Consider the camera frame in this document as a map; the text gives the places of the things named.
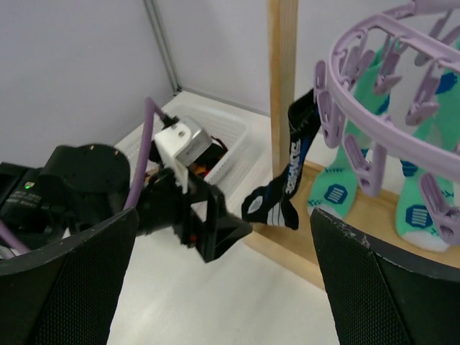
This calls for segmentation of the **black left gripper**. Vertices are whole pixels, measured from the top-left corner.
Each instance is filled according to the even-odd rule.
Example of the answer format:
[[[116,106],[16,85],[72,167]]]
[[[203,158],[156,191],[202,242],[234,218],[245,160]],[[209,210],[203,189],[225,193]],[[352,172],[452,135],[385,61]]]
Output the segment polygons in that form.
[[[180,243],[195,247],[206,263],[252,233],[251,224],[225,212],[224,196],[216,186],[193,175],[184,193],[170,168],[150,177],[136,210],[139,236],[172,227]]]

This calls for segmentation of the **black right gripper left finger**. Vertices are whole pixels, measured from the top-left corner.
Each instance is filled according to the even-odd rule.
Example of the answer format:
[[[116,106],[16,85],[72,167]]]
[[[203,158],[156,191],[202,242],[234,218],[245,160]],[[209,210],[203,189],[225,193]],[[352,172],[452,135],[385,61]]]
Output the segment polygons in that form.
[[[137,227],[130,208],[1,262],[1,343],[106,344]]]

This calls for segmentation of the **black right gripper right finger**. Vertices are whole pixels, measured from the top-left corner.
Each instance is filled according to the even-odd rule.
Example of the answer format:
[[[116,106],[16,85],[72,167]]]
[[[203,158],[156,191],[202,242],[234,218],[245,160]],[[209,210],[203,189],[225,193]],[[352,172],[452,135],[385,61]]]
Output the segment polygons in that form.
[[[340,344],[459,343],[459,268],[319,208],[310,229]]]

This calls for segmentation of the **black blue sport sock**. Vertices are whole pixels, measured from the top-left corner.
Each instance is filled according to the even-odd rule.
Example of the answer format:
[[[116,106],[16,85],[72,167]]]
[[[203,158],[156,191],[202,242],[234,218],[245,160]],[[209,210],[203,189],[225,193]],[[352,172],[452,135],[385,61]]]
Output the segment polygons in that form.
[[[291,199],[300,187],[305,157],[321,126],[314,90],[290,104],[287,115],[290,131],[288,164],[270,183],[256,188],[244,199],[241,217],[250,223],[297,230],[299,216]]]

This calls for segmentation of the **green sock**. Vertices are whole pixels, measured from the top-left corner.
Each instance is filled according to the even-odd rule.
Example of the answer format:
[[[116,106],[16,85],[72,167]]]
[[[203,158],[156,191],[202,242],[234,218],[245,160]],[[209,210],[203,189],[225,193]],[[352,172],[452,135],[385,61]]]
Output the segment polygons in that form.
[[[354,97],[376,116],[387,112],[390,94],[377,96],[373,85],[382,66],[382,50],[378,50],[364,75],[354,88]],[[307,200],[308,213],[321,208],[338,219],[343,219],[351,210],[357,194],[358,182],[349,164],[346,153],[339,147],[333,162],[326,166],[313,182]]]
[[[436,100],[438,112],[418,127],[414,137],[452,152],[459,146],[459,74],[441,76]],[[420,249],[446,252],[456,227],[441,226],[439,221],[443,214],[446,218],[459,217],[454,209],[453,182],[409,161],[403,160],[401,165],[405,182],[396,208],[397,235]]]

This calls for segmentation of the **lilac round clip hanger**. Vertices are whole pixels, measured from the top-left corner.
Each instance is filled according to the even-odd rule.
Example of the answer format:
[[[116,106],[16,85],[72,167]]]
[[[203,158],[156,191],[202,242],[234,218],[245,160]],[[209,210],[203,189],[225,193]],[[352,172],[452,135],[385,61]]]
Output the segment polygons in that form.
[[[394,93],[402,77],[397,65],[408,50],[414,63],[425,68],[418,89],[403,113],[405,125],[415,131],[436,115],[440,105],[436,90],[441,76],[459,74],[459,28],[444,26],[459,9],[457,1],[408,1],[373,14],[345,31],[334,43],[329,57],[316,64],[314,94],[319,107],[323,138],[330,148],[342,147],[358,186],[368,196],[381,193],[387,157],[394,155],[435,176],[459,184],[459,146],[452,152],[416,139],[398,128],[387,112],[376,116],[354,97],[354,88],[382,50],[383,62],[373,85],[377,96]],[[455,226],[450,247],[459,244],[459,217],[446,218],[441,226]]]

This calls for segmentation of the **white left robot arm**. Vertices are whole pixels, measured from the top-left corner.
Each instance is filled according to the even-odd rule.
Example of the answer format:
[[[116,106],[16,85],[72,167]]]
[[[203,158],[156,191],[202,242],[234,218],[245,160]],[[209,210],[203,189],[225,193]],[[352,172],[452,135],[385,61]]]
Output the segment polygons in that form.
[[[84,231],[126,208],[134,187],[127,157],[105,144],[60,145],[43,167],[1,164],[1,244],[23,252]],[[196,175],[183,190],[172,169],[144,174],[137,233],[170,227],[205,262],[220,258],[252,226],[226,208],[223,193]]]

